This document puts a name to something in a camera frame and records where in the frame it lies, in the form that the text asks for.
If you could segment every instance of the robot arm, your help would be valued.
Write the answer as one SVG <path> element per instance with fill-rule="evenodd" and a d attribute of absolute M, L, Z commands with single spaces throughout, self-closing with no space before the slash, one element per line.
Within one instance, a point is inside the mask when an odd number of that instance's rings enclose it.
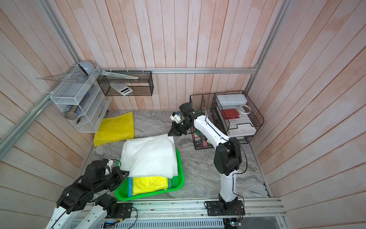
<path fill-rule="evenodd" d="M 193 110 L 189 103 L 184 103 L 179 107 L 182 118 L 177 113 L 171 116 L 172 127 L 168 136 L 181 136 L 187 134 L 187 130 L 195 127 L 201 131 L 208 141 L 215 148 L 214 165 L 221 174 L 221 191 L 219 199 L 225 210 L 230 210 L 236 206 L 238 198 L 236 191 L 236 171 L 242 162 L 239 140 L 230 138 L 221 132 L 202 110 Z"/>
<path fill-rule="evenodd" d="M 116 190 L 128 177 L 128 171 L 120 170 L 118 166 L 110 169 L 107 163 L 108 159 L 91 162 L 84 175 L 64 189 L 46 229 L 69 228 L 95 193 Z M 96 199 L 95 206 L 77 228 L 93 228 L 107 215 L 115 215 L 117 209 L 116 198 L 102 195 Z"/>

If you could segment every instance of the metal base plate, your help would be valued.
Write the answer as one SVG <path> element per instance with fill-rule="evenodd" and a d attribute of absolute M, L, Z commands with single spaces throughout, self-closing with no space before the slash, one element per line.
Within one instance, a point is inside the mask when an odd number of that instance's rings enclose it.
<path fill-rule="evenodd" d="M 131 212 L 132 212 L 132 203 L 117 203 L 117 214 L 119 214 L 119 216 L 118 215 L 107 216 L 106 219 L 116 218 L 116 216 L 121 219 L 127 219 L 131 217 Z"/>
<path fill-rule="evenodd" d="M 241 200 L 238 200 L 230 210 L 226 212 L 223 210 L 222 203 L 220 201 L 206 201 L 205 206 L 208 216 L 223 216 L 223 215 L 243 215 L 244 206 Z"/>

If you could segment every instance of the green plastic tray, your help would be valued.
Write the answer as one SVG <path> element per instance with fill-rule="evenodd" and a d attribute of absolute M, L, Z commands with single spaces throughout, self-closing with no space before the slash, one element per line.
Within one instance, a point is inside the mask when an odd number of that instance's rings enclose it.
<path fill-rule="evenodd" d="M 173 191 L 177 191 L 177 190 L 181 189 L 184 185 L 183 167 L 182 167 L 182 161 L 180 159 L 179 151 L 175 150 L 175 152 L 177 154 L 178 176 L 175 176 L 172 179 L 169 179 L 171 188 L 168 188 L 166 190 L 148 192 L 148 193 L 128 197 L 128 179 L 126 179 L 118 187 L 118 189 L 115 190 L 116 198 L 119 201 L 130 201 L 130 200 L 139 199 L 139 198 L 148 197 L 148 196 L 154 196 L 154 195 L 158 195 L 158 194 L 162 194 L 162 193 L 173 192 Z"/>

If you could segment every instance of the gray marble surface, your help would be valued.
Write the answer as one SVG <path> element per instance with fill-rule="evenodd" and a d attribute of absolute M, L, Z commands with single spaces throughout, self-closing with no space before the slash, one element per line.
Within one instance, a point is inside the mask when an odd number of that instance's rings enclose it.
<path fill-rule="evenodd" d="M 116 117 L 126 112 L 112 111 L 108 116 Z M 135 138 L 168 133 L 172 122 L 169 118 L 171 114 L 172 111 L 134 111 Z M 92 160 L 120 159 L 124 142 L 125 140 L 95 147 Z M 195 150 L 191 134 L 174 137 L 174 142 L 182 159 L 184 186 L 178 191 L 152 196 L 149 199 L 218 198 L 221 185 L 220 174 L 213 164 L 214 149 Z M 249 144 L 242 144 L 242 147 L 248 159 L 248 169 L 244 174 L 237 175 L 237 194 L 242 197 L 267 197 L 268 194 L 255 162 L 253 151 Z M 240 165 L 239 173 L 244 171 L 246 166 L 243 152 L 242 158 L 243 162 Z"/>

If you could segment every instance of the red notebook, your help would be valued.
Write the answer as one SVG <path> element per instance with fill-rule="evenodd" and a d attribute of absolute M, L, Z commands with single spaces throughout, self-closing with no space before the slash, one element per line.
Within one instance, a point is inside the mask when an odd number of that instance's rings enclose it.
<path fill-rule="evenodd" d="M 221 115 L 223 116 L 224 119 L 236 119 L 240 117 L 237 109 L 222 110 Z"/>

